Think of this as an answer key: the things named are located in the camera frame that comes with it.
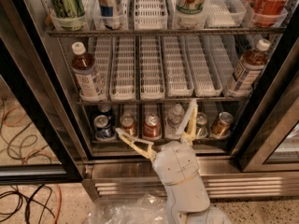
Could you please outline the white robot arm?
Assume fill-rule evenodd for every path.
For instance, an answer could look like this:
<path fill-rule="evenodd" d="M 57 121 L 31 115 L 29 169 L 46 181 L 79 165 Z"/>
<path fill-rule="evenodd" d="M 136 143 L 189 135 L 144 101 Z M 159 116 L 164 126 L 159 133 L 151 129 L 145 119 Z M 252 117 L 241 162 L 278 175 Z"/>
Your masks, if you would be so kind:
<path fill-rule="evenodd" d="M 149 159 L 164 185 L 168 224 L 233 224 L 219 208 L 210 205 L 206 187 L 200 176 L 192 141 L 195 137 L 198 104 L 190 101 L 177 134 L 180 141 L 171 141 L 153 149 L 154 143 L 139 139 L 121 128 L 119 138 L 141 156 Z"/>

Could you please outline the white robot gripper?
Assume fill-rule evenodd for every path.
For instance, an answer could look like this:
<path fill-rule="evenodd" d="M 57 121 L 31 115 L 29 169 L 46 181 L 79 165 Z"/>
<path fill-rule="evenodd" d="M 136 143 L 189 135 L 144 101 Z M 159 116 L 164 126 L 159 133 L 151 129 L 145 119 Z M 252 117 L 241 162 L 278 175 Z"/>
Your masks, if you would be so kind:
<path fill-rule="evenodd" d="M 171 141 L 162 145 L 157 154 L 153 150 L 153 142 L 131 136 L 121 128 L 117 128 L 116 133 L 139 155 L 153 161 L 152 167 L 164 185 L 178 185 L 198 175 L 199 166 L 190 147 L 195 138 L 197 114 L 198 104 L 192 99 L 176 132 L 180 142 Z"/>

